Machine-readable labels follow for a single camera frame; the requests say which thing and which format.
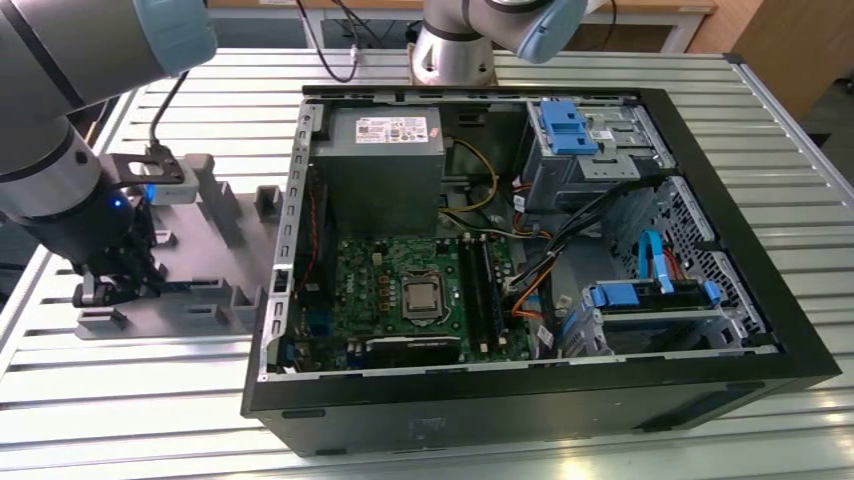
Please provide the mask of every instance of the gray robot arm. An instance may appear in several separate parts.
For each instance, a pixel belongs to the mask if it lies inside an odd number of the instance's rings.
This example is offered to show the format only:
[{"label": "gray robot arm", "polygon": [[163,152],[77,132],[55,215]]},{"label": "gray robot arm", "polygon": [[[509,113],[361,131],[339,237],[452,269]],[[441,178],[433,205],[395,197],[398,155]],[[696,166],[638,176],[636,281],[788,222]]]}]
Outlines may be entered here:
[{"label": "gray robot arm", "polygon": [[493,42],[529,62],[548,61],[573,37],[588,6],[588,0],[427,0],[425,28],[413,51],[418,82],[489,84]]},{"label": "gray robot arm", "polygon": [[0,0],[0,211],[79,274],[110,280],[94,292],[109,304],[163,281],[154,224],[66,115],[215,51],[202,0]]}]

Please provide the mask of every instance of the wooden cabinet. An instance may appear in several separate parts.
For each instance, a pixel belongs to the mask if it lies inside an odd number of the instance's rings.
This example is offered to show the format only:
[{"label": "wooden cabinet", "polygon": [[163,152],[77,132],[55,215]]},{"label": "wooden cabinet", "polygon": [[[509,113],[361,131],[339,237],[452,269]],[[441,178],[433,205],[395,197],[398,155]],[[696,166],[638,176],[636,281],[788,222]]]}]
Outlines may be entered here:
[{"label": "wooden cabinet", "polygon": [[717,0],[692,53],[740,53],[797,119],[854,66],[854,1]]}]

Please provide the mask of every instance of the aluminum work table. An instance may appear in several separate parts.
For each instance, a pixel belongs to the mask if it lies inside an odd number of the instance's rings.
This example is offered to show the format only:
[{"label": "aluminum work table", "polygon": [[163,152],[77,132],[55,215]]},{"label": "aluminum work table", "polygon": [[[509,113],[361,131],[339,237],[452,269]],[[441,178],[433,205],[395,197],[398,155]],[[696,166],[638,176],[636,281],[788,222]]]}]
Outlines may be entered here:
[{"label": "aluminum work table", "polygon": [[[345,71],[350,56],[331,51]],[[407,82],[403,51],[370,52],[358,83]],[[854,194],[748,68],[720,56],[498,54],[505,85],[666,88],[845,374],[684,432],[302,459],[239,415],[249,336],[83,341],[78,278],[41,248],[0,317],[0,479],[728,478],[854,473]],[[194,70],[161,138],[210,152],[238,192],[283,184],[309,50],[225,50]],[[142,153],[173,86],[127,94],[101,151]]]}]

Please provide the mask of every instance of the sticker label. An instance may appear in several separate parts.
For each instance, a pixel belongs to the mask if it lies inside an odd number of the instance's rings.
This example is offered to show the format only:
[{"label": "sticker label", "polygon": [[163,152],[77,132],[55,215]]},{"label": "sticker label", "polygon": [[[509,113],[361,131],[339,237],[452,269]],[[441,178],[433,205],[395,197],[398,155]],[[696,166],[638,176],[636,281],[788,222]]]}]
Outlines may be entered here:
[{"label": "sticker label", "polygon": [[525,213],[525,197],[520,195],[513,196],[513,208],[517,212]]},{"label": "sticker label", "polygon": [[427,143],[429,141],[427,117],[362,117],[357,121],[357,143]]},{"label": "sticker label", "polygon": [[537,330],[537,337],[544,341],[546,346],[552,348],[552,344],[556,341],[556,336],[544,325],[541,325],[540,330]]},{"label": "sticker label", "polygon": [[592,130],[590,138],[594,140],[614,140],[614,133],[610,130]]}]

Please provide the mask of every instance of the black case frame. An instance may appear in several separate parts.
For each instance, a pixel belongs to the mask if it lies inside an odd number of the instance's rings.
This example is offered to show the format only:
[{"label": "black case frame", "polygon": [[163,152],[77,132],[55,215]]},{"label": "black case frame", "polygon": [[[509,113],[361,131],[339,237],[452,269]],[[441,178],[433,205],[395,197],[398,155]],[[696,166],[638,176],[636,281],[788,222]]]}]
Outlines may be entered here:
[{"label": "black case frame", "polygon": [[692,428],[772,394],[841,373],[741,214],[668,93],[572,87],[306,87],[313,103],[377,105],[375,94],[568,97],[634,95],[677,159],[724,251],[782,353],[653,358],[602,363],[387,377],[258,382],[255,331],[243,415],[259,418],[299,455],[409,451],[481,443],[560,440]]}]

